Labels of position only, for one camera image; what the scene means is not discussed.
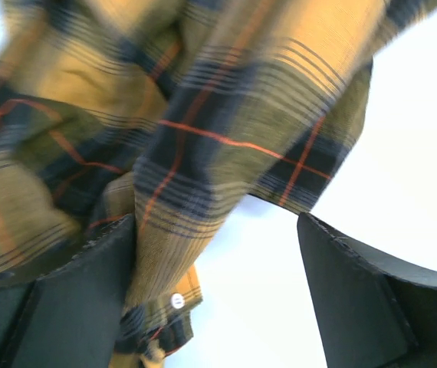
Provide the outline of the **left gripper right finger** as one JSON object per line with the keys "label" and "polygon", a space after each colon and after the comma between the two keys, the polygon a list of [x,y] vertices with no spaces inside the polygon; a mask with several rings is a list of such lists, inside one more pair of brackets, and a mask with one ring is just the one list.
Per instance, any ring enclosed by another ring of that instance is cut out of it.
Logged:
{"label": "left gripper right finger", "polygon": [[329,367],[437,368],[437,271],[308,213],[297,233]]}

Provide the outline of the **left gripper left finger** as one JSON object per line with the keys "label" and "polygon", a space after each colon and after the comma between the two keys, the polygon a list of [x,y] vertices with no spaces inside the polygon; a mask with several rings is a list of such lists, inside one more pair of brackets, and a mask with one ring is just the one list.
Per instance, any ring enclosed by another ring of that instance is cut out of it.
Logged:
{"label": "left gripper left finger", "polygon": [[0,367],[106,367],[135,258],[134,218],[0,274]]}

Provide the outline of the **yellow plaid long sleeve shirt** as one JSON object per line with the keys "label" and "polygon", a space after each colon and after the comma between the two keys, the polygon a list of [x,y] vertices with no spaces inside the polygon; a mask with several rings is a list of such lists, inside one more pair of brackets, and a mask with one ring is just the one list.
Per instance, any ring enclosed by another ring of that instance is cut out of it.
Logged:
{"label": "yellow plaid long sleeve shirt", "polygon": [[360,138],[375,54],[437,1],[6,1],[0,274],[134,218],[106,367],[192,338],[195,262],[248,195],[309,212]]}

